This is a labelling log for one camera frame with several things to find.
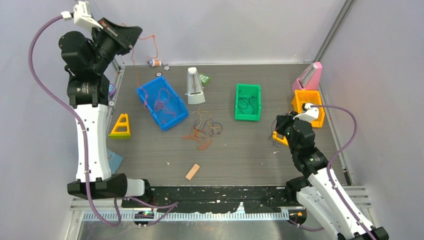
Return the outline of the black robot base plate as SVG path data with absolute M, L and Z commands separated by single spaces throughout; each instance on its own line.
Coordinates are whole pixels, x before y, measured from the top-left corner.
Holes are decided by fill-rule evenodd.
M 278 213 L 282 208 L 303 208 L 287 195 L 284 186 L 153 186 L 140 200 L 155 206 L 177 202 L 174 213 Z

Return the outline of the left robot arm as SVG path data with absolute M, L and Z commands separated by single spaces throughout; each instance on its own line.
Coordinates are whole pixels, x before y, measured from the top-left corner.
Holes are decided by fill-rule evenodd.
M 106 18 L 92 28 L 91 38 L 70 31 L 58 42 L 65 70 L 69 73 L 67 96 L 78 129 L 78 167 L 67 192 L 81 199 L 134 197 L 141 207 L 153 202 L 143 179 L 112 173 L 106 133 L 109 111 L 109 79 L 105 71 L 117 55 L 128 54 L 142 33 L 138 26 L 117 25 Z

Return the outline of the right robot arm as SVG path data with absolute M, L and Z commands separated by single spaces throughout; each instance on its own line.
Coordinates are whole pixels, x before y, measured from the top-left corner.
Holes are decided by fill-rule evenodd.
M 288 203 L 305 207 L 332 240 L 389 239 L 384 227 L 374 226 L 341 186 L 315 145 L 311 123 L 290 112 L 276 117 L 275 131 L 287 140 L 294 166 L 302 174 L 286 182 Z

